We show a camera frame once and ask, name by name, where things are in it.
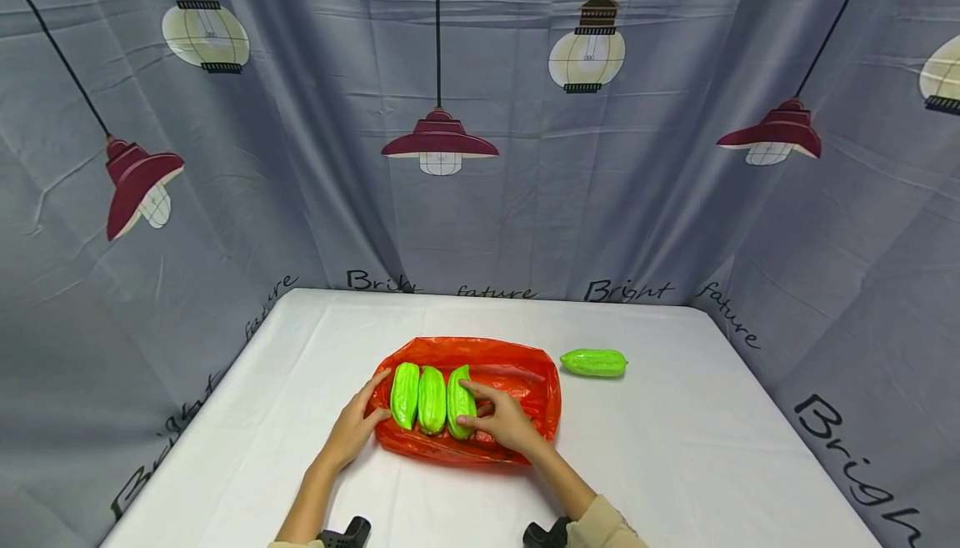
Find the white table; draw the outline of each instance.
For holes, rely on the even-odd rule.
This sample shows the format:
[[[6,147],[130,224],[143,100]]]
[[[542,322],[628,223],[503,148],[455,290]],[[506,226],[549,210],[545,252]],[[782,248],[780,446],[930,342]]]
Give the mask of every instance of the white table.
[[[417,335],[623,352],[621,380],[561,373],[557,448],[652,548],[879,547],[698,310],[324,289],[280,300],[102,545],[266,546],[343,404]],[[370,519],[367,548],[519,547],[560,515],[529,470],[453,470],[375,442],[332,507],[329,529]]]

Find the human hand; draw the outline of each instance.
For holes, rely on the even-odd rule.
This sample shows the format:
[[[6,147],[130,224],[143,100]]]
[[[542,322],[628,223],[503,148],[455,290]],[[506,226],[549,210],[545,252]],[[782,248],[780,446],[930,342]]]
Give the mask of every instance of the human hand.
[[[466,379],[461,379],[460,385],[472,391],[475,396],[490,400],[490,404],[477,410],[476,416],[458,416],[457,423],[463,427],[484,430],[500,446],[516,450],[523,455],[528,455],[532,449],[545,441],[537,433],[533,423],[530,422],[530,417],[524,413],[517,399],[507,392]]]
[[[387,375],[390,375],[390,371],[390,369],[380,371],[360,391],[356,392],[347,406],[343,407],[340,417],[333,424],[333,429],[330,429],[327,444],[323,446],[314,461],[315,465],[326,465],[332,467],[335,472],[339,472],[358,457],[367,439],[370,439],[373,428],[377,427],[377,423],[390,418],[388,409],[377,409],[370,416],[364,417],[373,389],[377,388]]]

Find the printed backdrop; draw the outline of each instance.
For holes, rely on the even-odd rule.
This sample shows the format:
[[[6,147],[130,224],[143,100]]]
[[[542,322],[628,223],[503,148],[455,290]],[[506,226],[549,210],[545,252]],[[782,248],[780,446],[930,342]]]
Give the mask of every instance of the printed backdrop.
[[[88,547],[294,287],[705,309],[960,536],[960,0],[0,0],[0,544]]]

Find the sleeve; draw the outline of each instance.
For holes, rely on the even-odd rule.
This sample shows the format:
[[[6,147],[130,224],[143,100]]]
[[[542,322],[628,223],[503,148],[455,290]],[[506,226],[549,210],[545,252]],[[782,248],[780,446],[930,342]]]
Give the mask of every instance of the sleeve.
[[[580,521],[567,525],[568,548],[648,548],[607,499],[598,496]]]
[[[288,541],[274,541],[267,548],[323,548],[323,542],[314,540],[309,544],[291,544]]]

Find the black cord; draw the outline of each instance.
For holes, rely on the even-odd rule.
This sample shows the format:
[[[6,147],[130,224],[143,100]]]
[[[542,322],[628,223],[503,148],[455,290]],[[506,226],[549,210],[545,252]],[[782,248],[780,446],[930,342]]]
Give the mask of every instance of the black cord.
[[[840,11],[837,12],[837,16],[833,19],[833,24],[830,25],[830,30],[827,31],[827,36],[823,38],[823,43],[820,44],[820,49],[817,50],[817,55],[813,57],[813,62],[810,62],[810,68],[807,69],[807,74],[803,75],[803,80],[800,82],[800,87],[797,88],[797,92],[794,95],[800,95],[800,92],[803,91],[803,86],[807,85],[807,81],[810,80],[810,75],[813,74],[813,69],[817,66],[817,62],[820,60],[820,57],[823,55],[823,50],[827,49],[827,42],[830,41],[830,36],[833,35],[833,31],[838,28],[838,23],[840,23],[840,17],[843,15],[844,11],[847,10],[847,5],[850,4],[850,0],[842,0],[842,6],[840,6]]]
[[[434,27],[437,32],[437,108],[440,108],[440,0],[434,0],[434,10]]]
[[[96,117],[97,123],[100,123],[100,129],[103,130],[103,133],[109,135],[110,132],[107,129],[107,124],[103,122],[102,118],[100,118],[100,113],[97,112],[96,108],[93,106],[93,101],[90,101],[90,97],[87,94],[87,89],[84,89],[83,85],[81,85],[80,79],[77,78],[77,74],[73,71],[73,67],[70,66],[70,62],[68,62],[66,56],[63,55],[63,50],[59,48],[59,44],[57,44],[57,40],[55,40],[54,36],[51,34],[50,28],[47,28],[47,24],[43,21],[43,16],[40,16],[40,11],[37,9],[37,4],[34,4],[33,0],[27,0],[27,4],[29,4],[30,9],[33,10],[33,16],[37,17],[37,20],[40,23],[40,28],[43,29],[43,33],[46,34],[54,49],[57,50],[57,55],[61,57],[63,66],[66,67],[67,72],[70,73],[70,78],[73,78],[73,81],[77,84],[77,89],[80,89],[83,99],[87,100],[87,106],[90,107],[90,112],[93,112],[93,116]]]

